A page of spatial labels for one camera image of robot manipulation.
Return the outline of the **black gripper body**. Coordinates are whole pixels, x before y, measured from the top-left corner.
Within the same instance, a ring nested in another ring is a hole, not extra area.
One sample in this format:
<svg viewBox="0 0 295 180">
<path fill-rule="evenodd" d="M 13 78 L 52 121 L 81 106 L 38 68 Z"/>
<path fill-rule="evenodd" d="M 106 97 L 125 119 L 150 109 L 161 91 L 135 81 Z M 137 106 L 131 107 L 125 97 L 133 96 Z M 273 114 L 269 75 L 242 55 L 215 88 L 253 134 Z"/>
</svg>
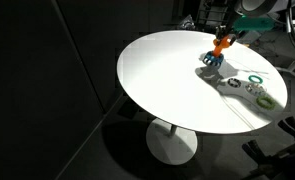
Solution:
<svg viewBox="0 0 295 180">
<path fill-rule="evenodd" d="M 223 38 L 225 36 L 236 36 L 236 38 L 238 38 L 239 34 L 245 30 L 245 25 L 240 20 L 235 20 L 230 21 L 225 25 L 219 25 L 216 27 L 216 31 L 217 29 L 223 31 Z"/>
</svg>

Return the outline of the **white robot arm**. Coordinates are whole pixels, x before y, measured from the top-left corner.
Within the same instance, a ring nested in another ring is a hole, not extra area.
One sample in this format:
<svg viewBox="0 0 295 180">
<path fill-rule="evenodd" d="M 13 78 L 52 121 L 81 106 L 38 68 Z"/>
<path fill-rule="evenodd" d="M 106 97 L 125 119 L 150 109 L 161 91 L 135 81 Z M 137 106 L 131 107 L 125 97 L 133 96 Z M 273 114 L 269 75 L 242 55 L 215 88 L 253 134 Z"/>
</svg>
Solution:
<svg viewBox="0 0 295 180">
<path fill-rule="evenodd" d="M 295 7 L 295 0 L 235 0 L 225 23 L 216 28 L 216 42 L 239 31 L 270 30 L 272 22 L 265 15 Z"/>
</svg>

